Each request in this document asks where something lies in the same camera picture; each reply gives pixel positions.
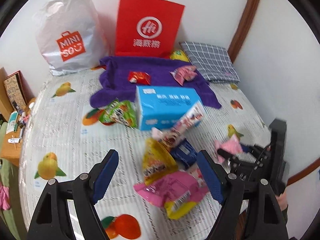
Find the right human hand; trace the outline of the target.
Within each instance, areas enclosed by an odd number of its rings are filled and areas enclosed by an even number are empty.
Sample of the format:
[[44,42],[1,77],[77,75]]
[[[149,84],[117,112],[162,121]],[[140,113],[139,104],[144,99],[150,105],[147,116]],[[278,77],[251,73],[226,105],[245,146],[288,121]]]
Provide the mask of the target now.
[[281,195],[276,196],[277,202],[279,204],[279,207],[281,211],[284,211],[288,207],[288,202],[287,202],[287,194],[286,192],[283,192]]

